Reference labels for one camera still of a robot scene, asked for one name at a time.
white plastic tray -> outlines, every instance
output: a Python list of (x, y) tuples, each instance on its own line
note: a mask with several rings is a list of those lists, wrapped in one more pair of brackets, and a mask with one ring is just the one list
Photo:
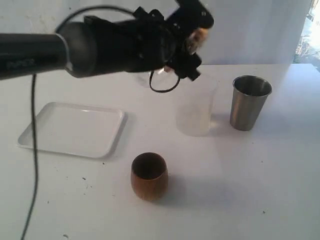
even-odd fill
[[(38, 149), (101, 158), (113, 149), (125, 113), (119, 109), (50, 102), (36, 116)], [(31, 124), (18, 146), (32, 149)]]

stainless steel cup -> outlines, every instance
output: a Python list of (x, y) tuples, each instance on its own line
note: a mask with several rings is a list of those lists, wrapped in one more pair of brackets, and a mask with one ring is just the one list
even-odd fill
[(251, 130), (272, 86), (257, 76), (239, 76), (233, 81), (230, 124), (237, 130)]

transparent cup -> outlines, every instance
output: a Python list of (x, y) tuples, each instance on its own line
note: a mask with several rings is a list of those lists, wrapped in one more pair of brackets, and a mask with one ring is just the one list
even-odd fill
[(176, 127), (187, 136), (201, 137), (209, 133), (217, 82), (206, 74), (195, 81), (182, 79), (173, 91)]

table surface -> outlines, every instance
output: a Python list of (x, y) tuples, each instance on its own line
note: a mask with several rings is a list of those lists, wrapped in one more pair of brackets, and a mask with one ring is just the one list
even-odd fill
[[(39, 153), (26, 239), (318, 240), (320, 73), (310, 64), (200, 69), (219, 85), (205, 137), (177, 130), (174, 92), (154, 93), (132, 74), (40, 74), (37, 112), (66, 102), (120, 108), (128, 119), (108, 158)], [(229, 124), (232, 81), (241, 75), (273, 86), (249, 132)], [(0, 82), (0, 239), (20, 238), (32, 197), (32, 151), (17, 147), (30, 123), (30, 82), (30, 76)], [(143, 152), (162, 155), (168, 167), (168, 192), (154, 203), (131, 189), (131, 163)]]

wooden cup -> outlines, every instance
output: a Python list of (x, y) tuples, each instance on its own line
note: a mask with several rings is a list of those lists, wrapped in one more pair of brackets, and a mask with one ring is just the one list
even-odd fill
[(137, 156), (131, 165), (131, 186), (141, 199), (154, 201), (168, 189), (168, 170), (165, 160), (153, 152)]

